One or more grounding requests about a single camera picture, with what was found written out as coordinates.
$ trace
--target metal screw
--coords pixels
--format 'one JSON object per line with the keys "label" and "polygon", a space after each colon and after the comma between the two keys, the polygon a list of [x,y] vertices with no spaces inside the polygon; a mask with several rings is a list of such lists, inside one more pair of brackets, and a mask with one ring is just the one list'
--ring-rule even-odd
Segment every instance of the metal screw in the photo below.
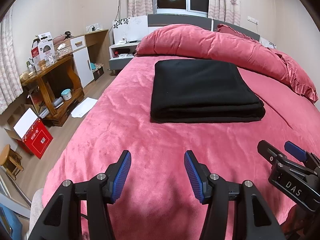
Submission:
{"label": "metal screw", "polygon": [[212,174],[210,174],[210,179],[217,180],[217,179],[219,179],[219,175],[212,173]]}
{"label": "metal screw", "polygon": [[62,182],[62,185],[65,186],[65,187],[68,187],[69,185],[71,184],[71,181],[70,180],[65,180],[64,182]]}
{"label": "metal screw", "polygon": [[105,175],[104,173],[99,173],[99,174],[97,175],[97,179],[103,180],[103,179],[105,179],[105,178],[106,178],[106,175]]}
{"label": "metal screw", "polygon": [[244,184],[245,184],[247,187],[252,187],[252,186],[253,186],[253,183],[252,183],[252,181],[250,181],[250,180],[246,180],[246,181],[244,182]]}

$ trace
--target black fabric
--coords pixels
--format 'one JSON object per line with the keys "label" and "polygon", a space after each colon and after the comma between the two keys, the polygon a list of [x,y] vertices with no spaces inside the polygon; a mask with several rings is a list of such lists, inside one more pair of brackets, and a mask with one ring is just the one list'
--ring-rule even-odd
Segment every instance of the black fabric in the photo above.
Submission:
{"label": "black fabric", "polygon": [[263,106],[234,64],[206,59],[155,64],[150,114],[156,122],[260,121]]}

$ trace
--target headboard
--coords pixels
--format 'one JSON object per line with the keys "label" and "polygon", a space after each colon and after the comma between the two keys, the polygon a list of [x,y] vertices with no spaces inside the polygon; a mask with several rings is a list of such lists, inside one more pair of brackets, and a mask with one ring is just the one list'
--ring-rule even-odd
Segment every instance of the headboard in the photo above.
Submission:
{"label": "headboard", "polygon": [[244,29],[240,26],[226,23],[219,20],[213,20],[210,18],[191,16],[191,15],[178,15],[178,14],[148,14],[148,27],[163,27],[170,24],[190,24],[199,26],[208,31],[217,31],[218,24],[225,24],[233,28],[234,30],[241,32],[257,41],[260,41],[260,35]]}

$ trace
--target white bucket with blue lid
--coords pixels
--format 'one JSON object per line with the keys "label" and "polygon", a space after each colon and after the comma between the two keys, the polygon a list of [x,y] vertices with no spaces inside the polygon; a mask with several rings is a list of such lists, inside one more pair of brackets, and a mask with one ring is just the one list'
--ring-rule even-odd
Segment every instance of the white bucket with blue lid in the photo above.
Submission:
{"label": "white bucket with blue lid", "polygon": [[68,101],[72,98],[71,90],[65,89],[62,91],[61,96],[63,97],[63,100]]}

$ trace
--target blue gripper pad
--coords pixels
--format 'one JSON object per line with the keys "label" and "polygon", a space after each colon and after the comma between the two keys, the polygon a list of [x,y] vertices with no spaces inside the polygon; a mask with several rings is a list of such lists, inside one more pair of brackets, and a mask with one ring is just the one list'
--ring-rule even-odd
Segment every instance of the blue gripper pad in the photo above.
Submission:
{"label": "blue gripper pad", "polygon": [[302,150],[290,141],[287,141],[284,144],[284,149],[300,162],[305,162],[307,160],[306,151]]}
{"label": "blue gripper pad", "polygon": [[113,203],[116,202],[118,198],[120,198],[125,180],[127,179],[127,176],[129,173],[130,166],[131,166],[131,153],[127,151],[124,157],[124,160],[115,177],[115,180],[113,182],[113,189],[112,189],[112,195],[111,195],[111,200],[113,201]]}
{"label": "blue gripper pad", "polygon": [[186,168],[193,193],[200,203],[204,202],[203,182],[197,172],[195,165],[199,165],[192,151],[186,151],[184,154],[184,166]]}

